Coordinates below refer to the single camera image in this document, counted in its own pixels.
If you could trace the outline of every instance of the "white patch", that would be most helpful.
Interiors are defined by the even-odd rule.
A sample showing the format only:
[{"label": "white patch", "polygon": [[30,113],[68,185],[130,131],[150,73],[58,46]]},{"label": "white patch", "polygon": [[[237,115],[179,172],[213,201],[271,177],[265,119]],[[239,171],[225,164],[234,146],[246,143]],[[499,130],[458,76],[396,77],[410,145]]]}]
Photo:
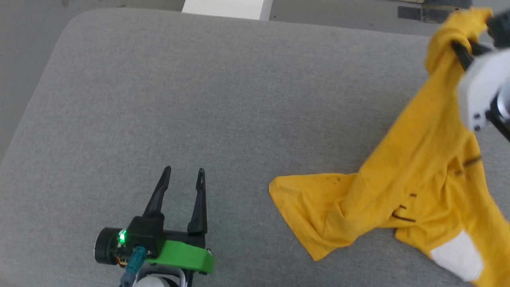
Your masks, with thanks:
[{"label": "white patch", "polygon": [[455,238],[434,248],[432,259],[464,282],[475,281],[483,270],[483,260],[469,234],[462,230]]}]

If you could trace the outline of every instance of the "floor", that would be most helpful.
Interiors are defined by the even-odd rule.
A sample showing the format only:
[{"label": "floor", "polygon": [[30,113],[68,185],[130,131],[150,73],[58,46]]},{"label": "floor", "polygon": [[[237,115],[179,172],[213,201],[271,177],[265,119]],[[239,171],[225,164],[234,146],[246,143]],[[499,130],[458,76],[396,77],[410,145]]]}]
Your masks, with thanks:
[{"label": "floor", "polygon": [[[398,19],[390,0],[273,0],[270,20],[431,35],[436,24]],[[495,11],[507,0],[474,0]],[[0,162],[52,49],[76,15],[106,7],[180,11],[184,0],[3,0],[0,4]]]}]

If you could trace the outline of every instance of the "green led light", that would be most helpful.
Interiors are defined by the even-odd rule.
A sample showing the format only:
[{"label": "green led light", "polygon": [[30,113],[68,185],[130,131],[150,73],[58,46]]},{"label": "green led light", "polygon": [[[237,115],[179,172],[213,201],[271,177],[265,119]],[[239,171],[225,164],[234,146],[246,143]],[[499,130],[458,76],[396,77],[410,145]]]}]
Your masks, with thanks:
[{"label": "green led light", "polygon": [[122,245],[126,244],[126,231],[125,230],[119,235],[119,243]]}]

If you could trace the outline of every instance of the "gray upholstered bench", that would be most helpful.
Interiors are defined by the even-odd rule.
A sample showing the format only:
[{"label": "gray upholstered bench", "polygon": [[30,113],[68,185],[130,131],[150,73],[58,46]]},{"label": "gray upholstered bench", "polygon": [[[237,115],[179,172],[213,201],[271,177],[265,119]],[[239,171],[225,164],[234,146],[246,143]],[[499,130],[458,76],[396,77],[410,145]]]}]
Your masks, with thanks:
[{"label": "gray upholstered bench", "polygon": [[[95,238],[140,214],[169,164],[169,229],[185,229],[206,170],[216,268],[196,287],[464,285],[392,230],[313,262],[267,190],[278,175],[355,172],[426,80],[427,42],[152,10],[78,16],[0,166],[0,278],[117,286]],[[493,128],[480,145],[509,216],[510,147]]]}]

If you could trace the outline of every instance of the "white object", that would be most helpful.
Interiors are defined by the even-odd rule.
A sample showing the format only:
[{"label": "white object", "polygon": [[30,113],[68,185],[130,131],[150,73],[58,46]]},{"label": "white object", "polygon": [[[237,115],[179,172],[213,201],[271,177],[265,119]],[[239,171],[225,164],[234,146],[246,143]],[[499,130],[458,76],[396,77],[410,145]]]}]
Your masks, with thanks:
[{"label": "white object", "polygon": [[163,277],[169,279],[178,278],[179,287],[187,287],[188,285],[186,275],[182,269],[161,264],[152,266],[147,262],[144,263],[136,277],[137,280],[133,287],[170,287]]},{"label": "white object", "polygon": [[508,116],[510,104],[510,49],[490,52],[476,57],[457,87],[458,108],[462,123],[474,131],[485,126],[485,112],[499,93],[498,109]]},{"label": "white object", "polygon": [[134,287],[170,287],[170,284],[161,277],[147,276],[138,281]]},{"label": "white object", "polygon": [[186,0],[183,12],[254,20],[269,20],[273,0]]},{"label": "white object", "polygon": [[462,230],[455,238],[434,248],[431,258],[464,282],[475,281],[483,270],[483,260],[469,234]]}]

